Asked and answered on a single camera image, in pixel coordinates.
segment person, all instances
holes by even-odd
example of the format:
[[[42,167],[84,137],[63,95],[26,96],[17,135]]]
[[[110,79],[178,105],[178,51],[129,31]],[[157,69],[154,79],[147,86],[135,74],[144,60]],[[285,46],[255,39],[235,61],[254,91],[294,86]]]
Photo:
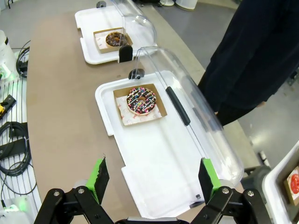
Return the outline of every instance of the person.
[[[299,66],[299,0],[243,0],[198,87],[224,126],[266,102]]]

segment chocolate frosted donut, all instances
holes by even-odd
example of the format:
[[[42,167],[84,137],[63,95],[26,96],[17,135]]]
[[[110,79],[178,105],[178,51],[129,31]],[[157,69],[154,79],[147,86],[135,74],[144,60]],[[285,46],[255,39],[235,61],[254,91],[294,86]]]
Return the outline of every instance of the chocolate frosted donut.
[[[127,96],[127,104],[131,112],[146,115],[156,106],[157,98],[152,90],[133,88]]]
[[[107,35],[106,43],[112,47],[119,47],[127,44],[127,38],[120,32],[113,32]]]

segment brown tabletop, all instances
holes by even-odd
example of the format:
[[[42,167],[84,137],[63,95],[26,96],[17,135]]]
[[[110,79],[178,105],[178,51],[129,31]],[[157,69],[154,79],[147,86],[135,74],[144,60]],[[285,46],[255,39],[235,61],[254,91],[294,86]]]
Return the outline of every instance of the brown tabletop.
[[[49,18],[35,30],[30,46],[27,116],[38,190],[69,191],[88,179],[95,162],[107,158],[110,174],[103,207],[117,221],[139,212],[126,185],[114,137],[108,137],[94,93],[98,86],[128,77],[134,63],[85,62],[74,13]],[[179,218],[191,221],[202,206]],[[76,218],[73,223],[82,223]]]

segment clear plastic lid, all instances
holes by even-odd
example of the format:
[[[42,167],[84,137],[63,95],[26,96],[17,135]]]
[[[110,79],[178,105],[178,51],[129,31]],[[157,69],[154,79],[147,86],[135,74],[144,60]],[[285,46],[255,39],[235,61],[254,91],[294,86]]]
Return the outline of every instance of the clear plastic lid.
[[[243,164],[229,145],[222,126],[182,63],[166,49],[140,48],[132,78],[139,80],[150,76],[156,76],[165,88],[200,156],[212,160],[219,179],[230,181],[236,186],[243,176]]]
[[[157,34],[153,24],[143,16],[141,10],[131,0],[111,0],[121,15],[123,35],[119,38],[119,46],[133,44],[135,49],[156,46]]]

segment yellow and black tool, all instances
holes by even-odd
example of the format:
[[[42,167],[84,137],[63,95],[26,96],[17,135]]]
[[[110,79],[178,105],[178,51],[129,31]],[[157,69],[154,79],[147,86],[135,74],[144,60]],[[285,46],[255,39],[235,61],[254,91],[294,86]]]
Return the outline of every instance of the yellow and black tool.
[[[8,95],[5,100],[0,103],[0,119],[4,117],[4,115],[9,111],[10,108],[14,106],[16,100],[11,96]]]

